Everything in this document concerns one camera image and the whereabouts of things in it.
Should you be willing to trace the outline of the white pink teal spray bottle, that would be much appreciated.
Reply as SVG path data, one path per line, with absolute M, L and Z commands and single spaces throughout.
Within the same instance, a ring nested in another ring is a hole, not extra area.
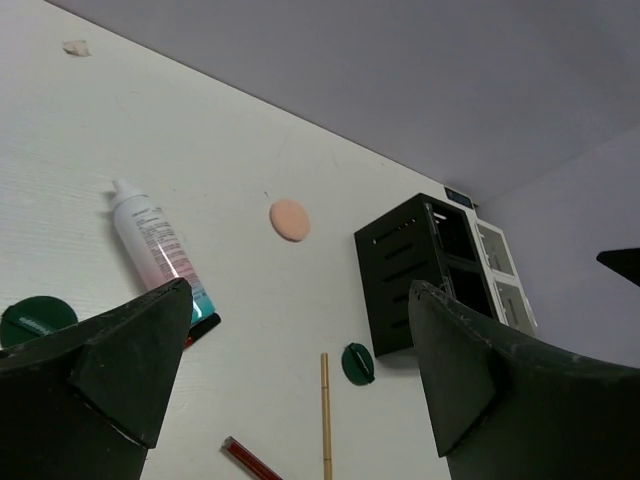
M 152 290 L 183 278 L 191 287 L 191 324 L 211 317 L 216 308 L 163 210 L 125 179 L 113 187 L 114 227 L 145 286 Z

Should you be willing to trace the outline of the pink round makeup puff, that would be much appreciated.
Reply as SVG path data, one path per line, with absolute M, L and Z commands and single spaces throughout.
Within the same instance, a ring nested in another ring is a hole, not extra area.
M 290 242 L 301 242 L 310 233 L 310 217 L 305 208 L 292 199 L 279 199 L 269 210 L 269 219 L 276 233 Z

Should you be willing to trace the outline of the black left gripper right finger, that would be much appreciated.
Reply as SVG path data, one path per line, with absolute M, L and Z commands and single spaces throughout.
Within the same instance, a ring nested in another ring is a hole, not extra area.
M 416 281 L 409 322 L 454 479 L 635 479 L 639 372 L 523 334 Z

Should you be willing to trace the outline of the gold makeup stick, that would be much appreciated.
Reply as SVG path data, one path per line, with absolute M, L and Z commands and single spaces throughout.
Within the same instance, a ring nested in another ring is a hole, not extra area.
M 326 352 L 320 356 L 321 365 L 321 406 L 322 406 L 322 435 L 323 435 L 323 479 L 333 479 L 332 445 L 331 445 L 331 415 L 329 389 L 329 358 Z

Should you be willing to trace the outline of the red black lip gloss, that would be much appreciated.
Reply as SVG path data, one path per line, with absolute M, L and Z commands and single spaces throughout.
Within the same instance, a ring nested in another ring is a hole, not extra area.
M 204 335 L 206 335 L 220 323 L 221 318 L 219 314 L 213 313 L 212 315 L 192 325 L 189 329 L 184 349 L 190 348 L 195 342 L 200 340 Z

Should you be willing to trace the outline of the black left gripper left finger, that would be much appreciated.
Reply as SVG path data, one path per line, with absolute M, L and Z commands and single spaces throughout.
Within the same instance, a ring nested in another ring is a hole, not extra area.
M 138 479 L 185 348 L 179 278 L 1 353 L 4 479 Z

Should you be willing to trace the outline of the red lip gloss tube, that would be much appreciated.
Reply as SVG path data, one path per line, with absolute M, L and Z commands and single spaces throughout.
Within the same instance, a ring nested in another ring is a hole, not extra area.
M 253 479 L 282 480 L 282 477 L 268 467 L 262 460 L 243 446 L 234 437 L 228 436 L 221 445 L 221 451 L 232 458 Z

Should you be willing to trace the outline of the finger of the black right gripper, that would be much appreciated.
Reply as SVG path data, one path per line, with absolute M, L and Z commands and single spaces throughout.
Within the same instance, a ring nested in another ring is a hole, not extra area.
M 602 251 L 596 256 L 596 260 L 634 285 L 640 286 L 639 248 Z

